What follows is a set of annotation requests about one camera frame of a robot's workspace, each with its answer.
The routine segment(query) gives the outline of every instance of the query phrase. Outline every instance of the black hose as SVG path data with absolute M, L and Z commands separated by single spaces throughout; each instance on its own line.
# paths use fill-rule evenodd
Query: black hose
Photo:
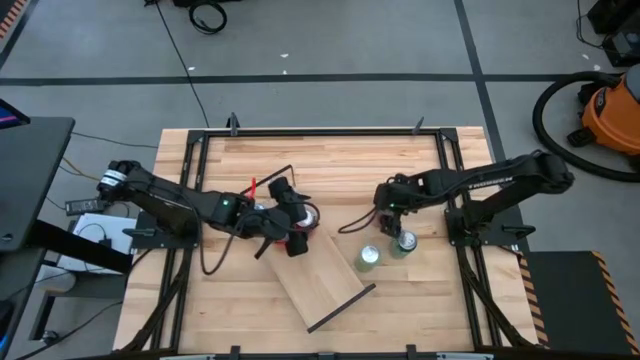
M 202 19 L 195 16 L 196 9 L 198 9 L 201 6 L 211 6 L 217 12 L 219 12 L 220 15 L 222 15 L 222 23 L 218 27 L 212 28 L 212 27 L 209 27 Z M 225 28 L 225 26 L 227 26 L 227 13 L 224 11 L 222 6 L 218 4 L 217 1 L 201 0 L 201 1 L 196 1 L 193 5 L 189 7 L 189 20 L 191 21 L 191 24 L 193 25 L 193 27 L 195 27 L 196 30 L 198 30 L 199 32 L 206 35 L 213 35 L 213 34 L 219 33 L 220 31 L 222 31 L 222 29 Z
M 593 81 L 596 83 L 602 83 L 603 86 L 616 87 L 620 83 L 620 78 L 597 71 L 583 71 L 568 75 L 566 78 L 553 83 L 542 93 L 542 95 L 540 95 L 540 98 L 538 98 L 538 101 L 536 102 L 536 106 L 533 108 L 533 130 L 535 130 L 538 139 L 547 149 L 578 169 L 582 169 L 590 174 L 610 180 L 640 182 L 640 174 L 638 173 L 609 169 L 594 164 L 569 152 L 560 146 L 560 144 L 555 142 L 544 128 L 544 124 L 542 123 L 542 113 L 549 99 L 558 92 L 558 90 L 580 81 Z

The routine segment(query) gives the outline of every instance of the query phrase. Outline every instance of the green can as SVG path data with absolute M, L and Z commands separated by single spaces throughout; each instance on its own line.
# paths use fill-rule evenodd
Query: green can
M 411 231 L 402 230 L 397 238 L 391 239 L 389 253 L 394 259 L 403 259 L 418 246 L 418 238 Z
M 360 250 L 354 262 L 356 270 L 360 272 L 371 271 L 380 263 L 380 250 L 373 245 L 367 245 Z

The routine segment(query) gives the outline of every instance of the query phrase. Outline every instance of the red clip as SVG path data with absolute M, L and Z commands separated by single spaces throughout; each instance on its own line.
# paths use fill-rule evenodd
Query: red clip
M 251 192 L 249 193 L 249 199 L 253 199 L 256 196 L 256 178 L 251 178 Z

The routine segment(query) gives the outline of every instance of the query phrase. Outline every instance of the vacuum hose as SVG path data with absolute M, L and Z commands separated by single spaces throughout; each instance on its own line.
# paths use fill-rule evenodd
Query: vacuum hose
M 620 83 L 620 78 L 597 71 L 583 71 L 568 75 L 566 78 L 553 83 L 542 93 L 542 95 L 540 95 L 540 98 L 538 98 L 538 101 L 536 102 L 536 106 L 533 108 L 533 129 L 535 130 L 538 139 L 547 149 L 578 169 L 582 169 L 590 174 L 610 180 L 640 182 L 640 174 L 638 173 L 609 169 L 594 164 L 569 152 L 560 146 L 560 144 L 555 142 L 544 128 L 544 124 L 542 123 L 542 113 L 549 99 L 558 92 L 558 90 L 581 81 L 592 81 L 597 84 L 602 84 L 602 86 L 616 87 Z

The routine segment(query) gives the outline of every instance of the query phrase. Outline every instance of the desk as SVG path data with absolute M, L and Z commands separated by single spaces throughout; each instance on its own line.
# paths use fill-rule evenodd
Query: desk
M 123 273 L 131 266 L 129 255 L 37 219 L 74 123 L 71 118 L 34 118 L 31 124 L 0 130 L 0 299 L 13 295 L 14 305 L 0 359 L 7 354 L 31 288 L 15 292 L 35 281 L 47 249 Z
M 10 233 L 12 243 L 23 244 L 28 237 L 67 148 L 74 123 L 70 118 L 34 118 L 29 125 L 0 130 L 3 167 L 0 232 Z M 0 253 L 0 299 L 35 280 L 45 252 L 46 249 L 36 247 Z M 0 349 L 0 359 L 7 354 L 30 293 L 30 288 L 25 289 L 11 298 L 14 313 L 7 343 Z
M 473 349 L 455 249 L 449 245 L 444 206 L 422 210 L 403 220 L 419 245 L 404 260 L 388 256 L 389 239 L 374 227 L 342 235 L 337 229 L 372 207 L 378 183 L 398 172 L 413 174 L 440 168 L 435 139 L 426 136 L 283 136 L 213 138 L 208 146 L 203 190 L 241 191 L 258 179 L 292 164 L 296 189 L 312 196 L 322 212 L 322 226 L 352 263 L 365 243 L 383 253 L 380 266 L 358 273 L 377 287 L 316 332 L 304 322 L 266 260 L 255 260 L 257 244 L 234 242 L 218 273 L 203 276 L 193 255 L 179 353 L 404 352 Z M 480 127 L 457 128 L 467 168 L 491 161 Z M 179 182 L 188 130 L 164 130 L 154 173 Z M 191 166 L 189 185 L 196 178 Z M 484 198 L 495 189 L 472 193 Z M 258 199 L 266 189 L 259 190 Z M 227 235 L 204 227 L 205 261 L 219 258 Z M 529 341 L 537 342 L 516 256 L 487 247 L 484 251 L 496 303 Z M 155 250 L 129 277 L 114 348 L 128 343 L 155 307 L 165 251 Z M 483 339 L 487 322 L 479 307 Z M 168 345 L 173 310 L 167 311 L 161 345 Z

